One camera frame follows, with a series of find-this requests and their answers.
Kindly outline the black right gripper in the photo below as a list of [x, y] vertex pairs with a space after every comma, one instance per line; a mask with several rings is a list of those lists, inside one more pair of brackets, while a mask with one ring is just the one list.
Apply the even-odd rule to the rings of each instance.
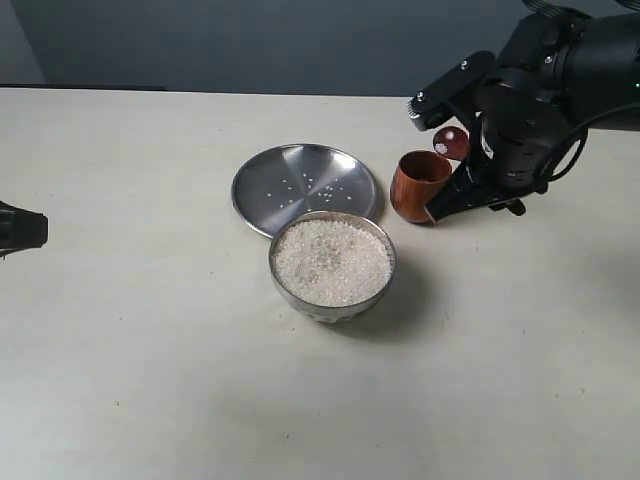
[[587, 134], [571, 111], [565, 69], [592, 17], [562, 12], [519, 21], [496, 56], [478, 51], [421, 89], [407, 105], [421, 132], [456, 118], [473, 126], [470, 156], [461, 162], [424, 210], [433, 225], [475, 209], [525, 211], [524, 197], [543, 194], [554, 170]]

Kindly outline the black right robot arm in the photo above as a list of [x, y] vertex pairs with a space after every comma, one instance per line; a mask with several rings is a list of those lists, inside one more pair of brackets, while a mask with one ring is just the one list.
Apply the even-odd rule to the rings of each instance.
[[499, 54], [478, 51], [420, 90], [420, 131], [457, 118], [470, 148], [424, 211], [430, 223], [489, 207], [521, 216], [523, 198], [566, 175], [592, 129], [639, 129], [639, 16], [593, 18], [534, 6]]

